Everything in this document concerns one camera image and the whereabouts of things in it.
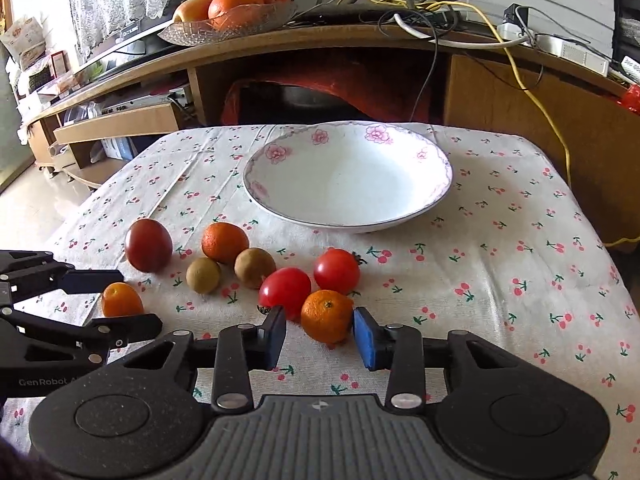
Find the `small mandarin orange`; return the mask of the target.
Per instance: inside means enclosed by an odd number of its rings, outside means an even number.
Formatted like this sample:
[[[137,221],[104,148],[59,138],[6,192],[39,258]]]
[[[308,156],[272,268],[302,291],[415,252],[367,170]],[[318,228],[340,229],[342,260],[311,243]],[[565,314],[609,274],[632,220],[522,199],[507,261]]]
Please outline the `small mandarin orange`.
[[[102,313],[107,318],[139,315],[144,313],[142,300],[127,283],[108,285],[102,292]]]

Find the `dark red tomato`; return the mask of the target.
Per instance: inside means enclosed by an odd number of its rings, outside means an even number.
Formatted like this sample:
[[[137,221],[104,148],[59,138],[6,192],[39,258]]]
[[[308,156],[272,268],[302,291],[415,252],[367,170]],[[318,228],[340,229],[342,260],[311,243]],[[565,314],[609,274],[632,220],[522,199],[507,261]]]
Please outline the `dark red tomato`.
[[[126,234],[125,255],[127,261],[138,271],[160,272],[171,259],[171,236],[156,220],[137,220]]]

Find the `cherry print tablecloth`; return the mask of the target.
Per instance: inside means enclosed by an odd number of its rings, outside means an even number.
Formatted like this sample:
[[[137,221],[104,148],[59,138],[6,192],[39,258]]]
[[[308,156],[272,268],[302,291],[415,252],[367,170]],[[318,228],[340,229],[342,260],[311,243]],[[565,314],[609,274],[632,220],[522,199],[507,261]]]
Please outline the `cherry print tablecloth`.
[[[320,232],[270,216],[242,183],[247,159],[283,129],[249,126],[163,136],[63,223],[53,251],[82,268],[119,266],[168,328],[208,337],[257,321],[257,296],[227,278],[211,297],[186,267],[215,221],[240,226],[279,266],[310,270],[331,247],[361,262],[356,304],[430,337],[465,328],[594,396],[612,424],[600,479],[639,474],[639,311],[613,256],[538,148],[518,136],[422,128],[454,183],[432,210],[385,231]],[[157,273],[125,255],[130,226],[160,222],[172,255]]]

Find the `white floral ceramic plate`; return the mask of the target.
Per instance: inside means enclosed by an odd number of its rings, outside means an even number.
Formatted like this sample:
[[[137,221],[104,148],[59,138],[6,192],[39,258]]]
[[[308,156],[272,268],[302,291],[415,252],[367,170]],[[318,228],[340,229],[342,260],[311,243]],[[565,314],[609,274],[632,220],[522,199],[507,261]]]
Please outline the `white floral ceramic plate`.
[[[384,122],[285,128],[250,155],[247,194],[300,226],[365,233],[399,226],[452,185],[444,151],[423,133]]]

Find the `red plastic bag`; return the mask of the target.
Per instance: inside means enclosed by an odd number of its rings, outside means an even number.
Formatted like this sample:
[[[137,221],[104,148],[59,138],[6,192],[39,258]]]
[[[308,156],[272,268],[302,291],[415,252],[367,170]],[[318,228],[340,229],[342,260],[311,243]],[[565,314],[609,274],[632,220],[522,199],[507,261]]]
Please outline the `red plastic bag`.
[[[430,120],[431,91],[420,90],[415,79],[345,60],[335,66],[292,66],[235,81],[224,99],[220,120],[228,126],[292,122],[293,115],[284,110],[285,90],[338,99],[377,122]]]

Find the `glass fruit bowl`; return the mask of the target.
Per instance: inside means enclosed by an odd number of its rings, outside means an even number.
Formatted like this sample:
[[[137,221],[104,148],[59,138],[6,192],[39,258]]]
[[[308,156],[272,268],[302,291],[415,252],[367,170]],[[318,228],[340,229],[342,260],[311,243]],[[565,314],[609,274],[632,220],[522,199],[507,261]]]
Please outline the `glass fruit bowl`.
[[[244,4],[212,20],[171,23],[158,36],[180,47],[216,44],[228,39],[272,32],[283,27],[294,16],[295,11],[296,4],[293,1]]]

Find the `wooden tv cabinet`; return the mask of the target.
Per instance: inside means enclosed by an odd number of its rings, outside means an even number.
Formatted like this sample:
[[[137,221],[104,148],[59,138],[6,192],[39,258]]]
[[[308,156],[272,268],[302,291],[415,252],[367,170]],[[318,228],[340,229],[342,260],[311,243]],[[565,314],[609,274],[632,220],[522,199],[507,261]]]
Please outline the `wooden tv cabinet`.
[[[570,179],[604,240],[624,248],[639,235],[639,116],[621,84],[531,48],[468,52],[392,26],[283,29],[166,54],[29,119],[30,147],[52,142],[64,110],[169,76],[189,81],[206,126],[282,122],[267,86],[283,84],[337,96],[371,119],[524,136]]]

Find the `yellow apple in bowl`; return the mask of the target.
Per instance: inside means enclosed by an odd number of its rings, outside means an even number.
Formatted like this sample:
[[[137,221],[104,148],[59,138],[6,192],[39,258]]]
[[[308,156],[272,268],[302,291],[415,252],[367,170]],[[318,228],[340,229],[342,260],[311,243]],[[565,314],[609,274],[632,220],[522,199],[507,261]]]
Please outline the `yellow apple in bowl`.
[[[172,16],[174,23],[190,23],[208,19],[208,9],[212,0],[186,0],[177,6]]]

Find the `front orange in bowl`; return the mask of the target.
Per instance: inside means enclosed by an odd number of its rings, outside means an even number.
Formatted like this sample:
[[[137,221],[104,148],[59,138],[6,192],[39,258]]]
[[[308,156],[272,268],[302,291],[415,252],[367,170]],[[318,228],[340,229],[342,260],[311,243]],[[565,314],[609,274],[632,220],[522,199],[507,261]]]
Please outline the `front orange in bowl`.
[[[250,17],[250,6],[258,4],[262,4],[262,0],[212,0],[208,18],[218,30],[242,25]]]

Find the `white power strip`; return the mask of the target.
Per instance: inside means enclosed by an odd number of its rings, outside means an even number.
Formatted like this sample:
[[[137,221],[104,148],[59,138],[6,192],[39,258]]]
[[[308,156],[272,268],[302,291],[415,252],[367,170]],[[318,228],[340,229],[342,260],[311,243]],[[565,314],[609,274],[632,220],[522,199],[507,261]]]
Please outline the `white power strip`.
[[[576,39],[564,39],[556,35],[538,34],[538,32],[532,32],[531,30],[526,32],[522,26],[509,22],[498,25],[497,32],[504,41],[524,38],[524,46],[535,48],[538,51],[580,65],[583,68],[588,68],[588,70],[603,77],[608,76],[610,61],[595,50],[580,44]]]

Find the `black power adapter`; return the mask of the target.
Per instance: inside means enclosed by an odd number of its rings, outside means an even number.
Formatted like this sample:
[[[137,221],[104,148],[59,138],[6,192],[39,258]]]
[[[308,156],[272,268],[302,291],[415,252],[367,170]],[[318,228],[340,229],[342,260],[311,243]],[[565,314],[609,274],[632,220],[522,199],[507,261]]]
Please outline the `black power adapter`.
[[[528,27],[528,9],[518,3],[511,3],[503,12],[503,18],[506,22],[527,28]]]

